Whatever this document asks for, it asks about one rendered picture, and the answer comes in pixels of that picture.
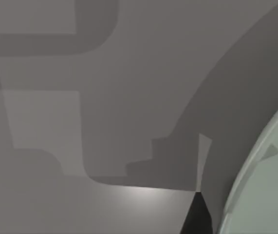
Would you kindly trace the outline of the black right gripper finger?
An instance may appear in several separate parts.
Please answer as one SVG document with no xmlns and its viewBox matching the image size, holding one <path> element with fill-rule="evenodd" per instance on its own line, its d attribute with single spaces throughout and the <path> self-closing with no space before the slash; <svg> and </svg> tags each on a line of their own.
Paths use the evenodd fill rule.
<svg viewBox="0 0 278 234">
<path fill-rule="evenodd" d="M 201 192 L 196 192 L 179 234 L 213 234 L 212 219 Z"/>
</svg>

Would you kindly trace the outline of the pale green round plate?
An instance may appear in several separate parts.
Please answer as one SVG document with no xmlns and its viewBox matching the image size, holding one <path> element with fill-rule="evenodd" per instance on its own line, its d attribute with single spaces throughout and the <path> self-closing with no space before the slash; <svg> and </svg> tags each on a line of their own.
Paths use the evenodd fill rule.
<svg viewBox="0 0 278 234">
<path fill-rule="evenodd" d="M 278 110 L 233 183 L 217 234 L 278 234 Z"/>
</svg>

